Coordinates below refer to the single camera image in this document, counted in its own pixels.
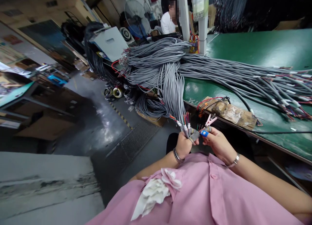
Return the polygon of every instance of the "bracelet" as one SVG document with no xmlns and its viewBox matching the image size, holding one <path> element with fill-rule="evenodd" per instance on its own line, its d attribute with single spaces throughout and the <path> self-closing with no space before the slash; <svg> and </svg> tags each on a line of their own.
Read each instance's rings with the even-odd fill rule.
<svg viewBox="0 0 312 225">
<path fill-rule="evenodd" d="M 175 156 L 175 159 L 178 163 L 183 163 L 184 159 L 180 159 L 178 156 L 178 153 L 176 152 L 176 149 L 173 149 L 173 155 Z"/>
<path fill-rule="evenodd" d="M 238 162 L 239 159 L 240 159 L 240 154 L 237 153 L 234 162 L 233 162 L 231 165 L 229 165 L 228 168 L 231 168 L 231 167 L 235 166 L 235 165 L 237 164 L 237 162 Z"/>
</svg>

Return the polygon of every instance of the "red cable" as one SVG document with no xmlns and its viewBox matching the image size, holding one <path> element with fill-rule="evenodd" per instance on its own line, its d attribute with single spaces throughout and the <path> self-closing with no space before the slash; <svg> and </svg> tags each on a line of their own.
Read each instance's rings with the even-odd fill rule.
<svg viewBox="0 0 312 225">
<path fill-rule="evenodd" d="M 120 74 L 120 73 L 113 67 L 113 65 L 114 65 L 115 63 L 117 63 L 117 62 L 119 62 L 119 60 L 116 60 L 115 62 L 113 62 L 113 63 L 111 64 L 111 67 L 112 67 L 112 69 L 113 69 L 115 72 L 117 72 L 118 74 Z M 137 84 L 137 85 L 140 86 L 140 87 L 143 88 L 143 89 L 149 90 L 149 89 L 144 88 L 143 86 L 141 86 L 141 85 L 139 85 L 139 84 Z"/>
</svg>

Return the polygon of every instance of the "table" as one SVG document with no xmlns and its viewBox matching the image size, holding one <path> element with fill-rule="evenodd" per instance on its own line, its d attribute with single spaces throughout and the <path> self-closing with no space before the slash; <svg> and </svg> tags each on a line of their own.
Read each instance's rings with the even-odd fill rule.
<svg viewBox="0 0 312 225">
<path fill-rule="evenodd" d="M 250 33 L 208 35 L 207 55 L 212 58 L 234 60 L 261 66 L 293 66 L 293 70 L 312 68 L 312 30 L 283 30 Z M 241 100 L 227 88 L 211 81 L 185 78 L 183 100 L 197 106 L 206 96 L 229 96 L 233 105 L 245 108 Z M 275 109 L 246 99 L 262 127 L 254 131 L 312 131 L 312 121 L 296 119 L 288 122 Z M 311 106 L 304 109 L 312 114 Z M 304 162 L 312 164 L 312 134 L 256 134 L 253 136 L 287 152 Z"/>
<path fill-rule="evenodd" d="M 60 75 L 64 76 L 65 78 L 67 78 L 68 80 L 70 79 L 69 76 L 67 76 L 65 73 L 57 70 L 53 65 L 43 65 L 41 67 L 36 68 L 36 71 L 38 71 L 39 73 L 41 73 L 42 75 L 48 77 L 51 75 L 54 75 L 54 73 L 59 73 Z"/>
<path fill-rule="evenodd" d="M 11 105 L 17 103 L 17 102 L 20 102 L 22 100 L 27 100 L 27 101 L 30 101 L 30 102 L 33 102 L 33 103 L 37 103 L 41 106 L 44 106 L 44 107 L 47 107 L 49 109 L 52 109 L 54 111 L 57 111 L 59 113 L 62 113 L 62 114 L 65 114 L 65 115 L 69 115 L 69 116 L 73 116 L 72 114 L 68 113 L 68 112 L 65 112 L 63 110 L 60 110 L 60 109 L 57 109 L 55 107 L 52 107 L 48 104 L 45 104 L 45 103 L 42 103 L 42 102 L 39 102 L 37 101 L 36 99 L 32 98 L 32 94 L 33 92 L 37 89 L 37 88 L 43 88 L 43 89 L 46 89 L 46 90 L 49 90 L 50 92 L 53 92 L 53 90 L 50 90 L 36 82 L 31 82 L 27 85 L 24 85 L 20 88 L 17 88 L 15 89 L 14 91 L 12 91 L 11 93 L 7 94 L 5 97 L 3 97 L 1 100 L 0 100 L 0 112 L 3 112 L 3 113 L 6 113 L 8 115 L 12 115 L 12 116 L 15 116 L 15 117 L 19 117 L 19 118 L 23 118 L 23 119 L 28 119 L 29 117 L 28 116 L 25 116 L 25 115 L 22 115 L 22 114 L 18 114 L 18 113 L 15 113 L 15 112 L 10 112 L 10 111 L 7 111 L 6 109 L 8 107 L 10 107 Z"/>
</svg>

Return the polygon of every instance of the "green table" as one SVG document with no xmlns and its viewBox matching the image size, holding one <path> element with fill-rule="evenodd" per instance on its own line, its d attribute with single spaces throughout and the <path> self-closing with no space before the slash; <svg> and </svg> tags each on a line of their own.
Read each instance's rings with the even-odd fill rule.
<svg viewBox="0 0 312 225">
<path fill-rule="evenodd" d="M 228 33 L 208 35 L 207 55 L 262 66 L 293 66 L 294 70 L 312 68 L 312 29 Z M 183 99 L 197 106 L 206 96 L 229 96 L 233 105 L 245 108 L 241 100 L 227 88 L 204 80 L 185 78 Z M 312 121 L 296 119 L 288 122 L 275 109 L 247 99 L 263 123 L 254 131 L 312 131 Z M 312 114 L 312 107 L 304 109 Z M 257 134 L 257 138 L 312 164 L 312 134 Z"/>
</svg>

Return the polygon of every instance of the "pink clip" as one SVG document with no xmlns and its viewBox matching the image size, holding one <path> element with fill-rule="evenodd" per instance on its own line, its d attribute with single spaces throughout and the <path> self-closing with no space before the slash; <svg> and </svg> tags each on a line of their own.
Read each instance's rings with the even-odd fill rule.
<svg viewBox="0 0 312 225">
<path fill-rule="evenodd" d="M 213 123 L 213 122 L 215 122 L 216 120 L 217 120 L 217 117 L 216 117 L 216 118 L 214 118 L 214 119 L 212 119 L 211 121 L 209 121 L 209 122 L 208 122 L 208 124 L 207 124 L 207 126 L 212 125 L 212 123 Z"/>
<path fill-rule="evenodd" d="M 210 117 L 211 117 L 211 115 L 208 116 L 208 119 L 207 119 L 207 122 L 206 122 L 205 126 L 208 125 L 208 122 L 210 121 Z"/>
</svg>

